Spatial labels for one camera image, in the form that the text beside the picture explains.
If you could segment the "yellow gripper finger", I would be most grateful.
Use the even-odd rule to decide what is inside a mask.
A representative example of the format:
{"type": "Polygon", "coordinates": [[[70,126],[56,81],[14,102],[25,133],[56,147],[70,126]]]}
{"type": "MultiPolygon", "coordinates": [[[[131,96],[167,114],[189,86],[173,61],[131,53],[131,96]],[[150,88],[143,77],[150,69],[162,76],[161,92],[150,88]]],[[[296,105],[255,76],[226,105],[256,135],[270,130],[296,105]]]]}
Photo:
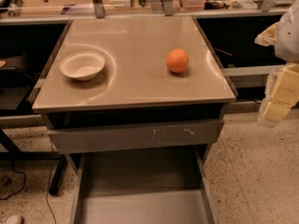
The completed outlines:
{"type": "Polygon", "coordinates": [[[254,40],[254,42],[260,46],[268,47],[274,46],[276,44],[276,31],[277,31],[278,23],[270,25],[260,34],[258,34],[254,40]]]}
{"type": "Polygon", "coordinates": [[[257,122],[263,127],[273,128],[299,102],[299,64],[287,63],[280,70],[271,71],[264,93],[257,122]]]}

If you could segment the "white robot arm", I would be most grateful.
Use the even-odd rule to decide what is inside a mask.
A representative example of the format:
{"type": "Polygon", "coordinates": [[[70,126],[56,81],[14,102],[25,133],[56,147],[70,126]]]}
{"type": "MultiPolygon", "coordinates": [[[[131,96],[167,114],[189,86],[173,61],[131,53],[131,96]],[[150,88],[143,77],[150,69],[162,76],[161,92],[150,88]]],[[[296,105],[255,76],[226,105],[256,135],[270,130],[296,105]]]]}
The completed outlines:
{"type": "Polygon", "coordinates": [[[299,0],[278,22],[257,35],[254,42],[273,46],[275,55],[286,62],[279,71],[268,75],[257,119],[261,126],[273,128],[299,102],[299,0]]]}

